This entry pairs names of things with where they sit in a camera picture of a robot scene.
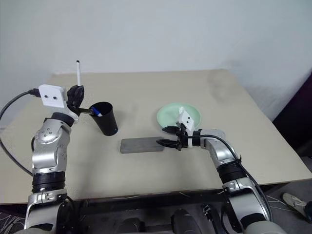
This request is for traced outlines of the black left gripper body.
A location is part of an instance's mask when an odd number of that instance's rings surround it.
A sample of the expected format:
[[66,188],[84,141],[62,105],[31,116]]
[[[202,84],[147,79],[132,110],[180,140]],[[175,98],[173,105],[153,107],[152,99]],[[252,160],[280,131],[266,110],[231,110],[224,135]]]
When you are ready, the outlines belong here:
[[67,100],[68,107],[79,108],[81,106],[83,99],[74,99],[72,97],[72,88],[70,88],[69,91],[67,91],[67,97],[68,97]]

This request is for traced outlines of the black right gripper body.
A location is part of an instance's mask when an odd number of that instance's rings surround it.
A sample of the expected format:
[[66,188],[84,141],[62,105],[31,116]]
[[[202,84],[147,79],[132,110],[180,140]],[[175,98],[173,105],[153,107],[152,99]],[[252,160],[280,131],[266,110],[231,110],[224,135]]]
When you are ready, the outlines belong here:
[[181,151],[182,148],[188,148],[188,133],[187,128],[183,123],[177,123],[176,133],[177,136],[177,145],[176,149]]

